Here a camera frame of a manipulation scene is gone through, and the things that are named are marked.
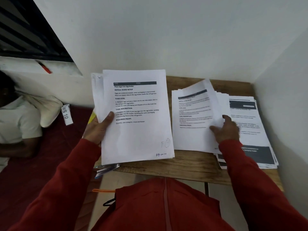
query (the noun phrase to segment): wooden table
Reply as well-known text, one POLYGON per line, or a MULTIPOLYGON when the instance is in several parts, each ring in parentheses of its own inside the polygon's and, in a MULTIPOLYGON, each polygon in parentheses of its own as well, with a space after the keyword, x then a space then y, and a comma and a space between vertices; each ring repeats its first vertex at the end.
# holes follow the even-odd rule
MULTIPOLYGON (((168 101, 170 118, 172 119, 171 91, 183 89, 202 79, 167 76, 168 101)), ((211 80, 214 89, 218 92, 238 96, 255 96, 252 84, 248 82, 211 80)), ((231 185, 226 170, 219 168, 216 157, 212 153, 200 151, 175 150, 175 158, 146 160, 121 163, 115 171, 167 176, 201 182, 210 182, 231 185)), ((263 171, 283 190, 277 169, 263 169, 263 171)))

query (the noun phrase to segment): white pillow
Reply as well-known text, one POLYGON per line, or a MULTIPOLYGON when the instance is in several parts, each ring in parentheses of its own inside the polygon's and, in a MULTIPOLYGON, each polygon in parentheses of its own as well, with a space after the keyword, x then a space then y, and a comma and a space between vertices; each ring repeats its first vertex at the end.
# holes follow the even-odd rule
POLYGON ((41 127, 49 127, 61 111, 63 103, 54 96, 39 97, 19 92, 26 101, 34 105, 41 113, 41 127))

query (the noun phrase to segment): hand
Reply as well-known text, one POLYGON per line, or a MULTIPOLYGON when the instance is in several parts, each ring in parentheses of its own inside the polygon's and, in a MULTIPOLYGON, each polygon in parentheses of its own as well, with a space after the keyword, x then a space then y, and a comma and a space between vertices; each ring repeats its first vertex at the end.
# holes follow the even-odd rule
POLYGON ((216 141, 218 143, 221 143, 224 140, 240 141, 240 128, 238 128, 236 123, 231 120, 231 117, 227 115, 223 115, 222 117, 225 119, 222 128, 210 126, 210 130, 214 133, 216 141))
POLYGON ((92 122, 87 125, 82 138, 100 144, 105 136, 106 129, 113 121, 113 118, 113 112, 110 112, 101 123, 98 123, 97 117, 95 117, 92 122))

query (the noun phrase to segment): red jacket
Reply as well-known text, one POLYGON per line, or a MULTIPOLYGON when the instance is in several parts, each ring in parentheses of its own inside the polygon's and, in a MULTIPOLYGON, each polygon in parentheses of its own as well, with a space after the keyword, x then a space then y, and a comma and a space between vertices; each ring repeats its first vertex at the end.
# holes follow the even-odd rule
MULTIPOLYGON (((249 230, 308 230, 308 221, 275 183, 245 156, 241 143, 219 145, 249 230)), ((38 198, 9 231, 74 229, 100 148, 80 140, 38 198)), ((219 202, 171 178, 153 178, 116 190, 116 202, 92 230, 233 230, 220 216, 219 202)))

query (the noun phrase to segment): person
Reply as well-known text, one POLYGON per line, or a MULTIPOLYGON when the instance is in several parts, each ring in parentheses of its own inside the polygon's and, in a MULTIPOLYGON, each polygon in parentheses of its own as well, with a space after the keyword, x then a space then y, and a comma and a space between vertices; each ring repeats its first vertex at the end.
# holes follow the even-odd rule
POLYGON ((10 157, 32 157, 42 136, 39 110, 17 95, 15 85, 0 71, 0 172, 10 157))
MULTIPOLYGON (((114 113, 91 122, 83 139, 62 162, 38 198, 9 231, 74 230, 95 161, 114 113)), ((223 127, 211 127, 228 165, 233 190, 249 230, 308 230, 308 221, 288 202, 275 183, 245 156, 239 129, 224 116, 223 127)), ((233 230, 220 216, 219 202, 172 178, 151 178, 117 189, 115 202, 92 231, 233 230)))

